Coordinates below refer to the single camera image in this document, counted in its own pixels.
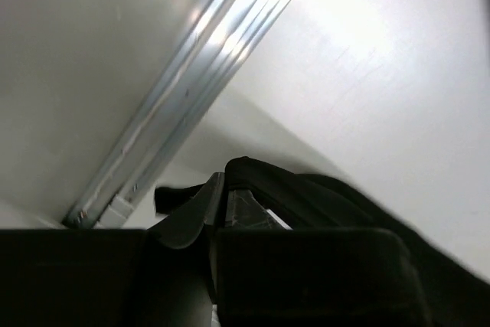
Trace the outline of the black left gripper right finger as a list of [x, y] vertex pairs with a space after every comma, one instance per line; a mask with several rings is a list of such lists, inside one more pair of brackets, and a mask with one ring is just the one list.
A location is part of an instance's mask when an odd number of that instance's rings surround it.
[[223, 326], [430, 326], [410, 255], [390, 231], [290, 230], [232, 191], [215, 237]]

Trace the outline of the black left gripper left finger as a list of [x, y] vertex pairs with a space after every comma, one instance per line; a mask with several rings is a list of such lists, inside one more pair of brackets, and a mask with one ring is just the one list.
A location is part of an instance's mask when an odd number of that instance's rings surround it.
[[209, 326], [225, 177], [149, 229], [1, 232], [3, 326]]

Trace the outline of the black trousers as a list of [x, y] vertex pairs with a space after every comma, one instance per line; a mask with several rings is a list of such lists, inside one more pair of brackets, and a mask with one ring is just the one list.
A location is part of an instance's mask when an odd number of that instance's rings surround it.
[[[222, 172], [217, 173], [225, 177], [225, 202], [222, 222], [212, 234], [210, 245], [216, 302], [215, 237], [225, 224], [229, 194], [232, 191], [248, 191], [264, 209], [290, 230], [359, 227], [390, 231], [409, 252], [431, 314], [430, 326], [489, 324], [487, 282], [437, 250], [415, 230], [343, 181], [320, 174], [296, 174], [249, 157], [233, 159]], [[164, 219], [167, 218], [184, 203], [186, 191], [199, 185], [157, 188], [156, 211], [163, 214]], [[212, 318], [217, 318], [219, 322], [216, 302]]]

